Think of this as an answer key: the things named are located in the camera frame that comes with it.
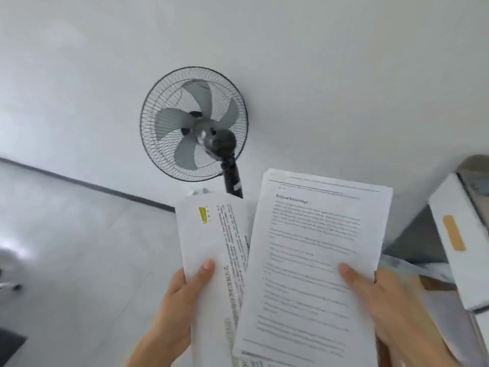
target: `black baseboard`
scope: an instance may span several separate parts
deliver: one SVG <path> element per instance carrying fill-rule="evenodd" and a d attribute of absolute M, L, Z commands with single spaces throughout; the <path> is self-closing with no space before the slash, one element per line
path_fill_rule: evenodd
<path fill-rule="evenodd" d="M 104 192 L 104 193 L 112 194 L 113 196 L 126 198 L 127 200 L 131 200 L 131 201 L 134 201 L 134 202 L 139 202 L 139 203 L 147 204 L 149 206 L 157 207 L 157 208 L 160 208 L 160 209 L 165 210 L 165 211 L 175 212 L 175 208 L 174 207 L 168 206 L 167 204 L 164 204 L 164 203 L 155 202 L 155 201 L 152 201 L 152 200 L 148 200 L 146 198 L 143 198 L 143 197 L 133 196 L 131 194 L 119 192 L 117 190 L 113 190 L 113 189 L 110 189 L 110 188 L 105 188 L 105 187 L 102 187 L 100 185 L 95 185 L 95 184 L 87 183 L 86 181 L 81 181 L 81 180 L 77 180 L 77 179 L 73 179 L 73 178 L 68 178 L 66 176 L 59 175 L 57 173 L 52 173 L 50 171 L 46 171 L 46 170 L 43 170 L 43 169 L 38 169 L 37 167 L 24 165 L 23 163 L 19 163 L 19 162 L 16 162 L 16 161 L 4 159 L 2 157 L 0 157 L 0 161 L 5 162 L 5 163 L 9 163 L 11 165 L 20 166 L 20 167 L 22 167 L 24 169 L 36 171 L 36 172 L 39 172 L 39 173 L 44 174 L 44 175 L 49 175 L 49 176 L 52 176 L 53 178 L 61 179 L 61 180 L 64 180 L 64 181 L 69 181 L 70 183 L 82 185 L 82 186 L 84 186 L 86 188 L 97 190 L 99 192 Z"/>

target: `document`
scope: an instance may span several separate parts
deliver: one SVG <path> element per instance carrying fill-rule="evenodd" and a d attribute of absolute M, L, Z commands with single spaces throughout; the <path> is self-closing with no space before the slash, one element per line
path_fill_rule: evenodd
<path fill-rule="evenodd" d="M 392 189 L 265 173 L 233 354 L 276 366 L 376 367 L 373 324 L 338 274 L 373 279 Z"/>
<path fill-rule="evenodd" d="M 231 357 L 253 225 L 253 206 L 230 194 L 190 196 L 175 207 L 187 279 L 207 258 L 216 262 L 191 326 L 195 367 L 247 367 Z"/>

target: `fan blade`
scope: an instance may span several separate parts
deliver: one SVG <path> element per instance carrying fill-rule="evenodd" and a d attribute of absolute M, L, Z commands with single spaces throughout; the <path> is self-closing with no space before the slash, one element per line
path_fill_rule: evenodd
<path fill-rule="evenodd" d="M 176 108 L 163 108 L 159 110 L 155 118 L 156 139 L 161 140 L 173 130 L 191 128 L 195 123 L 195 117 Z"/>
<path fill-rule="evenodd" d="M 227 109 L 226 114 L 221 118 L 219 123 L 225 128 L 230 129 L 231 126 L 233 126 L 238 120 L 239 114 L 240 111 L 238 109 L 238 105 L 236 104 L 234 99 L 231 99 L 229 101 L 229 108 Z"/>
<path fill-rule="evenodd" d="M 183 85 L 199 104 L 202 115 L 211 118 L 212 114 L 212 93 L 207 81 L 191 81 Z"/>
<path fill-rule="evenodd" d="M 195 135 L 186 135 L 176 146 L 174 159 L 177 166 L 180 166 L 187 170 L 198 170 L 199 168 L 195 165 L 195 146 L 197 145 L 197 140 Z"/>

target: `gray floor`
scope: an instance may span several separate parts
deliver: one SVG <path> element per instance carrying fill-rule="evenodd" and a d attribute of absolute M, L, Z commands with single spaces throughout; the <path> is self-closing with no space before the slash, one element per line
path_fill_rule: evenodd
<path fill-rule="evenodd" d="M 8 367 L 123 365 L 181 267 L 175 216 L 0 162 L 0 326 Z M 179 361 L 189 364 L 189 355 Z"/>

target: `stack of paper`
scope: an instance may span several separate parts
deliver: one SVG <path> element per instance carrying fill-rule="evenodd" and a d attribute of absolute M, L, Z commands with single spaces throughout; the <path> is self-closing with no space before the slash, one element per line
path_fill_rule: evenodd
<path fill-rule="evenodd" d="M 205 197 L 209 205 L 219 205 L 212 202 L 217 195 Z M 269 170 L 254 219 L 234 338 L 233 354 L 240 359 L 231 357 L 232 342 L 227 342 L 231 333 L 226 333 L 229 326 L 222 321 L 232 314 L 222 311 L 229 292 L 218 291 L 221 287 L 228 290 L 231 283 L 234 293 L 240 284 L 226 281 L 228 275 L 221 270 L 212 280 L 215 288 L 206 289 L 207 294 L 199 299 L 192 327 L 196 365 L 376 366 L 373 326 L 337 267 L 344 261 L 373 279 L 391 198 L 388 187 Z M 201 236 L 207 248 L 192 248 L 197 243 L 189 243 L 189 234 L 180 229 L 182 224 L 188 226 L 189 221 L 182 221 L 182 211 L 188 208 L 190 205 L 176 209 L 186 274 L 192 275 L 209 256 L 217 260 L 218 267 L 229 266 L 234 261 L 233 250 L 227 248 L 231 238 L 222 243 L 214 236 Z M 205 321 L 211 318 L 214 323 Z M 223 341 L 218 344 L 210 338 Z M 203 350 L 204 344 L 213 350 Z M 212 359 L 210 354 L 222 358 Z"/>

